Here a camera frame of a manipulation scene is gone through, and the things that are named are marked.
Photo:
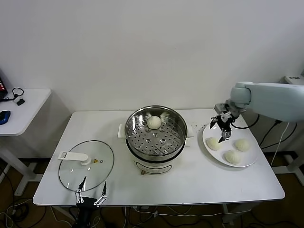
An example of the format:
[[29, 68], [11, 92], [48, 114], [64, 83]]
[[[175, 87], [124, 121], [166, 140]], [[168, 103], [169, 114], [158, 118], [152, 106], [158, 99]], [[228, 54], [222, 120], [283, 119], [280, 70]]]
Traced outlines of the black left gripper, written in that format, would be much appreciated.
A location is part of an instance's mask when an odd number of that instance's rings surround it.
[[75, 190], [76, 203], [79, 209], [97, 209], [97, 206], [101, 206], [105, 200], [107, 200], [107, 181], [104, 182], [104, 187], [101, 196], [98, 199], [91, 197], [83, 197], [83, 187], [86, 181], [86, 176], [79, 184], [78, 189]]

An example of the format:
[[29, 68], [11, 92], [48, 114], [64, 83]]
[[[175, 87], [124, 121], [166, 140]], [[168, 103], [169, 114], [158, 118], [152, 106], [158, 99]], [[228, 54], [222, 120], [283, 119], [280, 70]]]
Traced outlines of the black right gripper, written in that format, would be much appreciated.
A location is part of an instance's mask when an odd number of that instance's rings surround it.
[[215, 124], [221, 129], [221, 138], [219, 139], [218, 143], [224, 142], [229, 140], [231, 137], [231, 124], [234, 123], [236, 118], [231, 114], [224, 114], [221, 113], [215, 117], [211, 118], [211, 122], [209, 128], [213, 128]]

